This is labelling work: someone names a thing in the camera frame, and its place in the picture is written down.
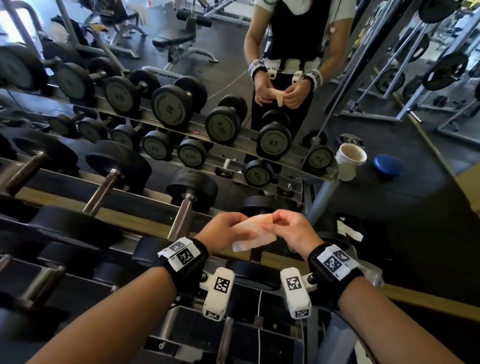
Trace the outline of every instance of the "black tank top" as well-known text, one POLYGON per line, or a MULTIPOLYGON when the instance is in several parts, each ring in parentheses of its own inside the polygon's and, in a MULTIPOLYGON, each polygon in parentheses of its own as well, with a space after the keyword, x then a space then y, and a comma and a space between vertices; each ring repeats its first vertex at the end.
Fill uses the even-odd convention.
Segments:
POLYGON ((270 21, 272 36, 265 56, 271 60, 281 59, 281 69, 287 59, 300 60, 303 68, 305 62, 321 57, 330 5, 331 0, 312 0, 306 13, 295 15, 278 0, 270 21))

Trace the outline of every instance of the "black pants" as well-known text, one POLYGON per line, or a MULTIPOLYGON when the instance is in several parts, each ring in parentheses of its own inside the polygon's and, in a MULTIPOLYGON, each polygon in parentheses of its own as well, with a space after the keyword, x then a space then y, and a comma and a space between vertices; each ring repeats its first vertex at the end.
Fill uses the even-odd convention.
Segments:
MULTIPOLYGON (((272 84, 277 90, 283 91, 292 84, 292 76, 293 75, 291 74, 278 73, 276 75, 275 80, 272 80, 272 84)), ((289 109, 285 105, 282 107, 279 107, 278 104, 276 103, 276 100, 274 100, 271 104, 263 104, 263 106, 260 106, 255 102, 255 90, 253 90, 251 129, 260 131, 260 129, 262 129, 264 126, 267 125, 266 123, 262 122, 262 116, 267 111, 270 111, 273 109, 279 109, 288 115, 288 118, 290 119, 290 127, 288 129, 290 130, 292 139, 294 139, 297 133, 299 132, 300 127, 303 121, 305 120, 305 117, 308 114, 308 110, 310 109, 310 105, 312 104, 312 99, 313 99, 313 93, 310 93, 298 109, 289 109)), ((248 163, 254 159, 256 158, 253 156, 247 155, 245 157, 245 163, 248 163)), ((277 163, 270 163, 270 164, 272 165, 274 173, 279 173, 280 170, 282 169, 282 166, 280 164, 277 164, 277 163)))

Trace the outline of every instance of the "folded cloth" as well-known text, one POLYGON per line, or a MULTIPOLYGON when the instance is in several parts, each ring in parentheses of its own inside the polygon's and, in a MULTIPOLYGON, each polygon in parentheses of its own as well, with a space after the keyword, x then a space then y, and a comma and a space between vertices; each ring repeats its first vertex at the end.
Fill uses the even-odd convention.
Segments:
POLYGON ((262 245, 267 245, 276 240, 275 234, 265 231, 260 227, 261 223, 273 223, 272 214, 264 214, 252 216, 251 218, 234 225, 232 229, 237 231, 253 231, 257 233, 257 237, 252 240, 240 240, 234 242, 232 249, 234 252, 243 252, 252 248, 257 248, 262 245))
POLYGON ((280 91, 274 88, 269 88, 270 91, 272 91, 272 94, 276 96, 276 103, 278 104, 279 107, 283 106, 283 96, 285 96, 285 91, 280 91))

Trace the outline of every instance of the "white t-shirt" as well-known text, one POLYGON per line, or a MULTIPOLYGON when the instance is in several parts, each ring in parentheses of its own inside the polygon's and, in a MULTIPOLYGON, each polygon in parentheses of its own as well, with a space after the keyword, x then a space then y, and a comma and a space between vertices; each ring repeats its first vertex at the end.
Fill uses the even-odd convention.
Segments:
MULTIPOLYGON (((285 5, 288 6, 290 11, 295 15, 305 14, 308 9, 310 9, 310 5, 312 1, 328 1, 328 0, 281 0, 285 5)), ((330 14, 328 17, 327 25, 341 19, 348 19, 353 18, 355 15, 355 6, 356 0, 331 0, 332 4, 330 5, 330 14)), ((255 5, 261 6, 265 10, 269 12, 273 12, 275 7, 275 0, 255 0, 255 5)), ((272 31, 270 27, 268 28, 268 35, 272 35, 272 31)), ((327 32, 324 31, 322 45, 325 46, 325 42, 327 39, 327 32)), ((270 42, 267 42, 265 50, 268 49, 270 42)), ((269 60, 265 59, 265 66, 269 67, 279 67, 280 60, 269 60)), ((311 71, 317 69, 320 66, 320 59, 317 58, 314 61, 306 62, 305 63, 305 71, 311 71)), ((287 60, 285 62, 285 69, 282 73, 287 74, 294 74, 296 71, 299 70, 300 67, 300 60, 287 60)))

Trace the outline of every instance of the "white sleeve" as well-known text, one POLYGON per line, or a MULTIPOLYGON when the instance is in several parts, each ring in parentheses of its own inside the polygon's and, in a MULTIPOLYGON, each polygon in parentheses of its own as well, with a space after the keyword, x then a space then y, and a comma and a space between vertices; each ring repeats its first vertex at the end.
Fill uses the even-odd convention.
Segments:
POLYGON ((254 5, 258 5, 261 8, 264 8, 268 12, 273 12, 273 9, 275 7, 275 0, 255 0, 254 5))
POLYGON ((328 24, 331 24, 337 20, 353 18, 355 16, 356 5, 356 0, 332 0, 328 24))

